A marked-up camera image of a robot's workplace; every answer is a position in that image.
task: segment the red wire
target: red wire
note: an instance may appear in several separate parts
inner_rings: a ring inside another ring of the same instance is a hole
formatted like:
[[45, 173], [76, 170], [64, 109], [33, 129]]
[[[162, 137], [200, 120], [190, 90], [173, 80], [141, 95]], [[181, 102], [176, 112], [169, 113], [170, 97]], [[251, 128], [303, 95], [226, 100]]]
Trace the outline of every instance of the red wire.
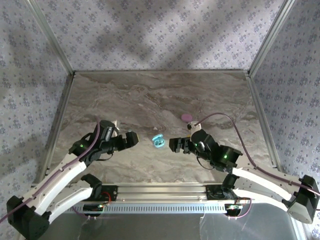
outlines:
[[111, 203], [111, 196], [110, 196], [110, 194], [109, 194], [107, 191], [103, 191], [103, 192], [101, 193], [101, 195], [103, 195], [103, 194], [107, 194], [107, 195], [108, 195], [108, 202], [107, 202], [107, 204], [110, 204], [110, 203]]
[[240, 219], [240, 218], [243, 218], [244, 216], [246, 216], [249, 212], [250, 212], [250, 209], [251, 209], [251, 206], [252, 206], [252, 199], [251, 198], [249, 198], [249, 208], [248, 208], [248, 210], [244, 213], [244, 214], [242, 214], [242, 215], [240, 215], [240, 216], [227, 216], [228, 218], [231, 218], [231, 219]]

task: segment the cable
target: cable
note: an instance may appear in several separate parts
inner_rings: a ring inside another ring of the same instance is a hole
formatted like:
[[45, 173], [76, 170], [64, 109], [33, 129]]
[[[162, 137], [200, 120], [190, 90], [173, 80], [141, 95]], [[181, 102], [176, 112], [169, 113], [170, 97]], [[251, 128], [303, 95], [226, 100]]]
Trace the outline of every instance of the cable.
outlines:
[[272, 177], [272, 178], [277, 179], [277, 180], [279, 180], [279, 181], [285, 182], [285, 183], [287, 183], [287, 184], [289, 184], [289, 185], [295, 185], [295, 186], [297, 186], [297, 187], [306, 189], [306, 190], [312, 192], [313, 194], [320, 196], [320, 192], [315, 191], [315, 190], [313, 190], [313, 189], [310, 188], [310, 187], [307, 187], [307, 186], [302, 185], [302, 184], [300, 184], [300, 183], [297, 183], [297, 182], [294, 182], [294, 181], [290, 181], [290, 180], [288, 180], [288, 179], [285, 179], [285, 178], [282, 178], [282, 177], [280, 177], [280, 176], [274, 175], [274, 174], [272, 174], [272, 173], [269, 173], [269, 172], [263, 170], [263, 169], [260, 168], [259, 166], [257, 166], [257, 164], [255, 163], [255, 161], [254, 161], [254, 160], [251, 158], [251, 156], [249, 155], [248, 150], [247, 150], [247, 148], [246, 148], [246, 145], [245, 145], [245, 143], [244, 143], [244, 140], [242, 139], [241, 134], [240, 134], [240, 132], [239, 132], [239, 130], [238, 130], [235, 122], [234, 122], [233, 119], [232, 119], [230, 116], [228, 116], [227, 114], [225, 114], [225, 113], [223, 113], [223, 112], [215, 112], [215, 113], [209, 114], [208, 116], [206, 116], [206, 117], [204, 117], [203, 119], [201, 119], [200, 121], [198, 121], [198, 122], [195, 124], [195, 126], [199, 125], [199, 124], [202, 123], [204, 120], [206, 120], [207, 118], [209, 118], [209, 117], [211, 117], [211, 116], [214, 116], [214, 115], [223, 115], [223, 116], [226, 116], [226, 117], [232, 122], [232, 125], [233, 125], [236, 133], [238, 134], [239, 139], [240, 139], [240, 142], [241, 142], [241, 145], [242, 145], [242, 147], [243, 147], [243, 150], [245, 151], [245, 154], [247, 155], [247, 157], [248, 157], [250, 163], [253, 165], [253, 167], [255, 167], [257, 170], [259, 170], [260, 172], [264, 173], [265, 175], [267, 175], [267, 176], [269, 176], [269, 177]]
[[111, 157], [109, 157], [109, 158], [106, 158], [106, 159], [98, 159], [97, 161], [108, 161], [108, 160], [110, 160], [112, 157], [113, 157], [113, 153], [111, 154]]
[[111, 204], [111, 196], [110, 196], [110, 194], [109, 194], [107, 191], [103, 191], [103, 192], [101, 193], [101, 195], [103, 195], [103, 194], [106, 194], [106, 195], [108, 196], [108, 202], [105, 203], [105, 205], [106, 205], [106, 204]]
[[[96, 122], [97, 122], [97, 131], [96, 131], [96, 135], [95, 138], [93, 140], [93, 142], [91, 143], [91, 145], [82, 153], [80, 154], [78, 157], [76, 157], [74, 160], [72, 160], [71, 162], [67, 163], [66, 165], [64, 165], [61, 169], [62, 171], [65, 170], [66, 168], [68, 168], [69, 166], [71, 166], [72, 164], [76, 163], [79, 161], [79, 159], [81, 159], [83, 156], [85, 156], [96, 144], [98, 137], [99, 137], [99, 133], [100, 133], [100, 120], [99, 118], [96, 116]], [[30, 201], [32, 201], [33, 199], [35, 199], [39, 193], [46, 187], [48, 186], [55, 178], [56, 176], [62, 172], [60, 169], [57, 170], [54, 174], [52, 174], [49, 179], [32, 195], [32, 197], [30, 197], [29, 199], [25, 200], [23, 203], [21, 203], [19, 206], [17, 206], [16, 208], [12, 209], [10, 212], [8, 212], [6, 215], [4, 215], [1, 219], [0, 219], [0, 224], [6, 219], [8, 218], [10, 215], [12, 215], [13, 213], [15, 213], [17, 210], [19, 210], [20, 208], [22, 208], [23, 206], [27, 205]]]
[[242, 215], [240, 215], [240, 216], [227, 216], [227, 217], [230, 218], [230, 219], [240, 219], [240, 218], [243, 218], [244, 216], [246, 216], [246, 215], [250, 212], [250, 209], [251, 209], [251, 206], [252, 206], [252, 199], [249, 198], [249, 201], [250, 201], [250, 202], [249, 202], [249, 207], [248, 207], [247, 211], [246, 211], [244, 214], [242, 214]]
[[203, 167], [204, 169], [207, 169], [207, 170], [212, 170], [212, 169], [214, 169], [214, 167], [212, 167], [212, 168], [206, 168], [205, 166], [203, 166], [203, 165], [200, 163], [200, 161], [199, 161], [199, 157], [196, 157], [196, 160], [198, 161], [198, 163], [200, 164], [200, 166]]

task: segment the pink sponge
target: pink sponge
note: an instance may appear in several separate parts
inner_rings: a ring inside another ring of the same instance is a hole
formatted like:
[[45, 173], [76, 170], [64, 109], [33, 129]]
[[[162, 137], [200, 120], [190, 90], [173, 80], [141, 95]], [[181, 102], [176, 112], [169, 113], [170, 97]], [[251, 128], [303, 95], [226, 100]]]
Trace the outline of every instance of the pink sponge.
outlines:
[[181, 120], [185, 123], [189, 123], [192, 121], [192, 116], [190, 114], [182, 114]]

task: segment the patterned wallpaper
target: patterned wallpaper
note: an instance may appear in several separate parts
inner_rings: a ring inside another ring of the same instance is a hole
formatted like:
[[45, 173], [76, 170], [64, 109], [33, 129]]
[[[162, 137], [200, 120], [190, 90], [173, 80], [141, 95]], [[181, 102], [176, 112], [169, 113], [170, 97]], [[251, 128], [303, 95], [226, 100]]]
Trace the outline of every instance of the patterned wallpaper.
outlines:
[[74, 70], [248, 69], [284, 0], [38, 0]]
[[[319, 69], [320, 1], [297, 0], [254, 80], [285, 171], [318, 185]], [[320, 213], [312, 230], [320, 239]]]
[[[35, 179], [67, 74], [23, 0], [0, 1], [0, 216]], [[0, 239], [17, 233], [7, 222]]]

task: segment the marble tabletop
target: marble tabletop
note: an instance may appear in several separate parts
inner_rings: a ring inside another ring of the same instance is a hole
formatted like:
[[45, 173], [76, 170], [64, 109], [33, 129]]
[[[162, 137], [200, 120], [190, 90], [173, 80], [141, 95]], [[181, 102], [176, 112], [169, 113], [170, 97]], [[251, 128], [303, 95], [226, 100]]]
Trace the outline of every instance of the marble tabletop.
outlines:
[[[222, 182], [225, 173], [203, 169], [192, 154], [173, 153], [169, 139], [186, 137], [182, 114], [199, 120], [213, 112], [235, 119], [252, 158], [270, 166], [253, 99], [243, 73], [82, 73], [76, 74], [63, 118], [51, 167], [72, 144], [92, 133], [96, 122], [117, 121], [120, 134], [134, 131], [139, 143], [115, 152], [108, 161], [93, 162], [82, 175], [91, 173], [103, 183]], [[202, 128], [219, 143], [242, 152], [239, 138], [224, 116], [212, 116]], [[165, 146], [155, 148], [152, 138], [163, 134]]]

